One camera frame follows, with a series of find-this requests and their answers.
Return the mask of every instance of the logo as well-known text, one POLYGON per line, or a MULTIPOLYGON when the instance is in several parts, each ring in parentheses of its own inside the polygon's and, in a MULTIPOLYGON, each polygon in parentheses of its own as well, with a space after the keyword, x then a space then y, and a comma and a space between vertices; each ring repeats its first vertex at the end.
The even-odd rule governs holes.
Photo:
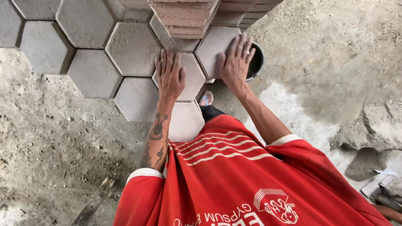
POLYGON ((295 224, 299 218, 292 207, 293 203, 287 203, 289 196, 280 189, 260 189, 254 196, 254 206, 258 212, 266 211, 274 215, 285 224, 295 224))

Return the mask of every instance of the shirt sleeve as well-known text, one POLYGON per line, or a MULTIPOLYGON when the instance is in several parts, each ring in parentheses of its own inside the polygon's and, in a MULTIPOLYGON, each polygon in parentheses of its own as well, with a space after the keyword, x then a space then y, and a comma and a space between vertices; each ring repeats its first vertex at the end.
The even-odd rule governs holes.
POLYGON ((389 225, 389 222, 350 186, 327 156, 307 141, 293 134, 287 135, 269 145, 267 151, 317 181, 374 225, 389 225))
POLYGON ((165 177, 157 170, 141 168, 127 179, 113 226, 157 225, 165 177))

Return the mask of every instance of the black pants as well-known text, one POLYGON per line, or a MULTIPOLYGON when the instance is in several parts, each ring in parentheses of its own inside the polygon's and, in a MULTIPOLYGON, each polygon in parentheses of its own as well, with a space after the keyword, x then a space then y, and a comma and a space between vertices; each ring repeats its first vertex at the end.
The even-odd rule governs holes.
POLYGON ((201 106, 201 113, 202 117, 205 120, 205 123, 207 123, 209 120, 215 118, 218 115, 226 115, 223 113, 221 110, 216 109, 213 105, 208 105, 208 106, 201 106))

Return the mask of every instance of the flip-flop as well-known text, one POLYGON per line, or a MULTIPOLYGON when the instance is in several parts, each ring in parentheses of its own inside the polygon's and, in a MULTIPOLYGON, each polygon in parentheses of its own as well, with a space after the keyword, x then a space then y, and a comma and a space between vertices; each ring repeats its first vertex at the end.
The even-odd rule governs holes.
POLYGON ((212 102, 213 102, 213 93, 211 91, 209 91, 209 90, 205 91, 204 94, 203 94, 203 97, 201 97, 201 99, 200 99, 200 101, 198 103, 200 103, 201 100, 203 100, 203 99, 205 99, 205 106, 211 105, 212 102), (211 96, 212 96, 212 101, 210 103, 208 103, 208 98, 207 98, 208 94, 211 94, 211 96))

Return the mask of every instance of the concrete floor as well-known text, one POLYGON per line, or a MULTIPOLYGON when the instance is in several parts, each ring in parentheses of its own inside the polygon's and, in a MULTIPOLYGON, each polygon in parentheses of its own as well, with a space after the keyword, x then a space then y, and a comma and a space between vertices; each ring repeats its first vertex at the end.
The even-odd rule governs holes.
MULTIPOLYGON (((365 101, 402 98, 401 15, 399 0, 285 0, 249 29, 267 59, 250 86, 342 173, 356 152, 330 152, 339 125, 352 123, 365 101)), ((208 87, 217 108, 256 133, 220 81, 208 87)), ((70 225, 113 175, 117 186, 92 222, 111 225, 148 123, 126 122, 112 101, 82 98, 68 76, 31 73, 14 49, 0 49, 0 115, 0 222, 70 225)), ((390 156, 389 169, 401 175, 401 152, 390 156)), ((368 182, 348 181, 356 189, 368 182)))

